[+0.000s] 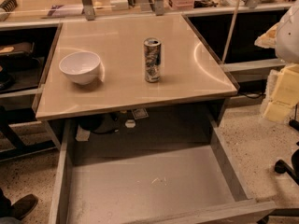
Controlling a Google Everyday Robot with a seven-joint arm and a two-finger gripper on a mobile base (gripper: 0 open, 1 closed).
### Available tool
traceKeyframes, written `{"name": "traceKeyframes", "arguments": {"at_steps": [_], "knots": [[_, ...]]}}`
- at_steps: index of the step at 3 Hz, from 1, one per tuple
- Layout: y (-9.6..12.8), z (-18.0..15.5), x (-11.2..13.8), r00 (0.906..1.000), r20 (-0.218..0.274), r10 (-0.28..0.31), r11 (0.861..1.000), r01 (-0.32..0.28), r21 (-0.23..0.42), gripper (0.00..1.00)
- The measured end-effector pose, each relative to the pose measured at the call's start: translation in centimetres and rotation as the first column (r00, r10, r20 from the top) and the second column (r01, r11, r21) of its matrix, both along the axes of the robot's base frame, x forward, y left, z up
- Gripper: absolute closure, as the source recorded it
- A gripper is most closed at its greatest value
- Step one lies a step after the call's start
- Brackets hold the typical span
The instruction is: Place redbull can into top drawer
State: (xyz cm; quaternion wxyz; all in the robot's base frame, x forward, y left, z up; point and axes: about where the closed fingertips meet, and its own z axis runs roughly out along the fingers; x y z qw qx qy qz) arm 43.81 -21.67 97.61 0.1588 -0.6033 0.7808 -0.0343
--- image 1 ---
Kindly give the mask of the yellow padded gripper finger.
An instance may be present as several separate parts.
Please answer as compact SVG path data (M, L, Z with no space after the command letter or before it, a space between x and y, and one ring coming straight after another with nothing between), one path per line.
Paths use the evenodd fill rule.
M299 64L286 65L280 71L271 70L261 104L262 118L281 123L298 104Z

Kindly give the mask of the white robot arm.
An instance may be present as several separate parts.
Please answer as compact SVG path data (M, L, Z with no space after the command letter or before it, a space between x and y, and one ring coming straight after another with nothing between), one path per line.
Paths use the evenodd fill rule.
M289 65L278 72L262 117L282 122L299 103L299 1L290 7L278 23L275 52L278 58Z

